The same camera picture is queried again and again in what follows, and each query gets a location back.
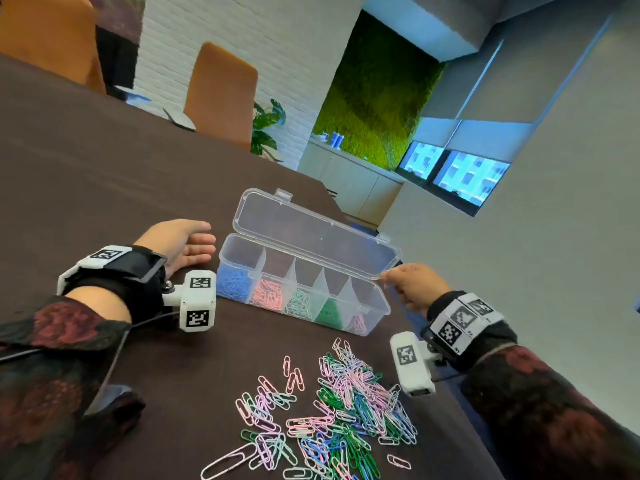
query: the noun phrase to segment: patterned sleeve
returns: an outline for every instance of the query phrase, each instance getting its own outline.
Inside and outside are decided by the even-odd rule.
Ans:
[[[0,325],[0,477],[26,478],[30,468],[53,474],[71,463],[78,468],[68,455],[80,451],[72,447],[78,431],[95,420],[84,412],[130,326],[60,296],[23,320]],[[2,361],[34,348],[42,350]],[[92,439],[83,437],[82,451],[91,447]]]
[[[640,479],[640,445],[522,346],[473,367],[462,393],[520,478]]]

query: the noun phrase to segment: pile of paper clips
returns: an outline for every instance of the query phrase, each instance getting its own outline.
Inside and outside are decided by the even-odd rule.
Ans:
[[[286,356],[286,392],[279,392],[260,376],[255,398],[245,392],[236,399],[244,423],[260,431],[242,430],[240,437],[247,444],[206,466],[201,479],[212,480],[246,461],[251,470],[275,470],[284,459],[290,465],[284,469],[285,480],[373,480],[380,478],[380,471],[363,436],[377,436],[381,445],[416,444],[417,430],[398,401],[400,387],[386,390],[380,386],[381,375],[357,359],[347,341],[340,347],[340,339],[336,339],[333,350],[337,358],[329,353],[318,359],[321,388],[313,405],[321,415],[287,420],[286,433],[274,422],[271,411],[288,410],[297,400],[293,391],[305,387],[300,369],[291,371],[291,359]],[[298,441],[304,466],[288,446],[287,437]],[[205,476],[219,462],[236,457],[231,467]],[[411,469],[407,460],[395,455],[388,454],[387,460],[398,468]]]

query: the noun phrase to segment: green wall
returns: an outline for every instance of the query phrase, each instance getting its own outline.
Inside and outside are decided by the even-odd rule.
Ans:
[[[362,11],[314,133],[344,135],[341,149],[385,169],[402,160],[443,64]]]

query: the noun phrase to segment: chair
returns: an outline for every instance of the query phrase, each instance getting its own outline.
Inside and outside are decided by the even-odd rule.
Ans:
[[[193,67],[184,113],[198,133],[251,149],[258,71],[212,42],[204,42]]]
[[[0,52],[106,94],[89,0],[2,0]]]

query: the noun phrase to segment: table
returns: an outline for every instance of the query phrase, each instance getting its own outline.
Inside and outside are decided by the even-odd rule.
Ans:
[[[293,202],[343,220],[316,180],[2,55],[0,118],[4,320],[50,295],[60,272],[79,257],[131,242],[155,222],[206,219],[221,246],[249,187],[283,188]],[[211,268],[217,265],[215,257]],[[133,333],[112,382],[132,386],[147,409],[94,478],[199,478],[206,464],[242,444],[235,398],[254,392],[259,374],[284,387],[284,355],[307,383],[291,414],[313,413],[317,358],[336,336],[348,338],[389,387],[397,377],[388,339],[409,327],[396,303],[362,338],[219,299],[215,327],[206,333]],[[500,478],[458,405],[439,389],[435,397],[409,401],[419,445],[392,451],[410,460],[412,471],[389,465],[373,443],[382,478]],[[244,467],[224,479],[267,476],[279,474]]]

